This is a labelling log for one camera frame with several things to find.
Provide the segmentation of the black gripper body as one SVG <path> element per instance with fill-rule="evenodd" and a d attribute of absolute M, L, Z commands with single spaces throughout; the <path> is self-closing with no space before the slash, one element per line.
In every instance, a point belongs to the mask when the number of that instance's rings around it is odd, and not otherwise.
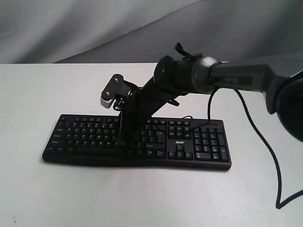
<path fill-rule="evenodd" d="M 129 125 L 143 125 L 166 103 L 178 106 L 174 100 L 178 96 L 187 94 L 175 88 L 160 88 L 150 81 L 143 87 L 138 87 L 130 82 L 127 85 L 130 86 L 132 94 L 130 95 L 130 104 L 123 110 L 123 123 Z"/>

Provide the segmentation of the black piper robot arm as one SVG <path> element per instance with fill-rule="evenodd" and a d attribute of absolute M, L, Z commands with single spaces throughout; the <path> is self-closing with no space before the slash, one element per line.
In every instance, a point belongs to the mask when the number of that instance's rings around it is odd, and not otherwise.
<path fill-rule="evenodd" d="M 209 95 L 221 88 L 262 93 L 267 112 L 277 114 L 294 138 L 303 139 L 303 59 L 298 54 L 227 62 L 212 57 L 176 61 L 165 56 L 122 111 L 118 143 L 127 146 L 168 101 L 187 94 Z"/>

